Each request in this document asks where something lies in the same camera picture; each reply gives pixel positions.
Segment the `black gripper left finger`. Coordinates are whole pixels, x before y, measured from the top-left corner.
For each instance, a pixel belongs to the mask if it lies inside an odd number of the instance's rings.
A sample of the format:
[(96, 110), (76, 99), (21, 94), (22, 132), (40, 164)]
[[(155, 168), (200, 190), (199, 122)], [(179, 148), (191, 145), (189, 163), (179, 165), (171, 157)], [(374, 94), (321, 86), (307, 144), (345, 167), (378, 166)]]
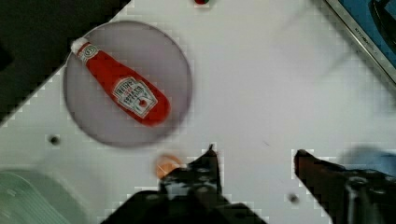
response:
[(160, 193), (172, 205), (186, 210), (211, 210), (223, 205), (216, 145), (203, 155), (160, 179)]

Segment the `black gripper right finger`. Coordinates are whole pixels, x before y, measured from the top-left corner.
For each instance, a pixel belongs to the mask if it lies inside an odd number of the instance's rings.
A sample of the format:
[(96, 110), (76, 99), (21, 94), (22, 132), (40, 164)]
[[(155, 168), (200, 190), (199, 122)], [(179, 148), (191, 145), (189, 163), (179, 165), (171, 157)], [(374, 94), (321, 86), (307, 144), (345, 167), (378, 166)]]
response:
[(376, 169), (347, 169), (296, 152), (294, 173), (332, 224), (395, 224), (395, 177)]

